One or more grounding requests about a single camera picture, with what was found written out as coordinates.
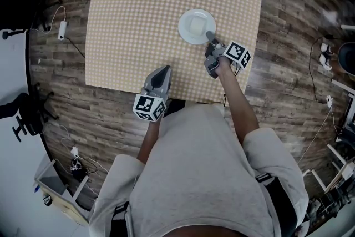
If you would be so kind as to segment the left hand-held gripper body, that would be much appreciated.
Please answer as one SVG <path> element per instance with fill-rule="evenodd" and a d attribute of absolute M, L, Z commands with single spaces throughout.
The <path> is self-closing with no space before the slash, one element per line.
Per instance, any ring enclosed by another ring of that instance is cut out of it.
<path fill-rule="evenodd" d="M 135 97 L 133 112 L 140 119 L 157 122 L 167 110 L 168 94 L 166 89 L 142 88 Z"/>

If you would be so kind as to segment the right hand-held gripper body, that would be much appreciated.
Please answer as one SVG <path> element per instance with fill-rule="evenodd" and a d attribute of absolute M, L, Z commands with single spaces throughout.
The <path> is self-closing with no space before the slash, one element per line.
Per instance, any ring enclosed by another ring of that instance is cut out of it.
<path fill-rule="evenodd" d="M 230 64 L 235 66 L 235 75 L 242 70 L 245 70 L 249 61 L 251 60 L 251 54 L 249 50 L 240 44 L 231 41 L 227 46 L 220 42 L 210 42 L 205 52 L 204 66 L 212 78 L 218 77 L 216 69 L 219 66 L 219 58 L 228 58 Z"/>

